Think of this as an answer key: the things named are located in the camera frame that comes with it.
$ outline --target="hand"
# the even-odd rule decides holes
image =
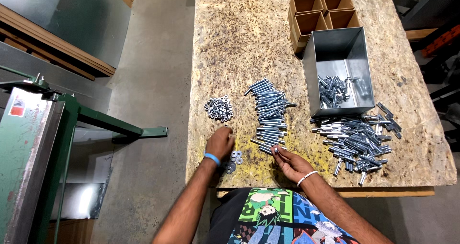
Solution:
[[[295,184],[305,177],[305,175],[314,171],[310,163],[301,156],[288,152],[279,145],[275,145],[270,149],[281,171],[283,171],[284,175]]]
[[[233,133],[233,130],[229,127],[221,127],[214,132],[213,135],[207,140],[206,153],[213,154],[220,161],[230,153],[233,145],[235,144],[235,138],[229,137],[229,134]]]

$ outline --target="wooden table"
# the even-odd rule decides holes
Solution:
[[[254,99],[243,93],[248,85],[267,77],[286,92],[287,99],[299,104],[285,114],[286,147],[307,159],[333,187],[362,192],[354,196],[375,196],[369,195],[374,189],[398,193],[388,196],[409,196],[434,194],[430,186],[456,183],[452,153],[393,2],[353,2],[366,33],[375,101],[388,107],[403,128],[401,140],[389,141],[393,152],[385,155],[388,164],[367,176],[365,188],[358,185],[360,174],[341,170],[338,177],[332,175],[337,160],[321,144],[325,138],[312,133],[314,125],[308,122],[302,63],[289,41],[289,0],[196,0],[186,180],[201,161],[206,140],[222,126],[207,117],[203,105],[210,97],[227,94],[235,112],[228,125],[244,162],[232,174],[220,177],[215,186],[295,186],[271,156],[249,141],[255,138],[258,124]]]

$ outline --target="metal box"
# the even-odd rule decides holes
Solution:
[[[311,116],[361,114],[374,107],[364,28],[312,31],[302,58]],[[340,108],[321,108],[318,76],[351,77],[351,97]]]

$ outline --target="sticker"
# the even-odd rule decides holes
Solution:
[[[11,106],[10,116],[18,116],[23,117],[26,111],[26,101],[21,99],[19,95],[16,95],[13,101],[13,105]]]

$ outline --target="flat washer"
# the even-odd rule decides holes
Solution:
[[[236,163],[235,162],[230,162],[228,168],[232,169],[232,172],[235,171],[236,169]]]

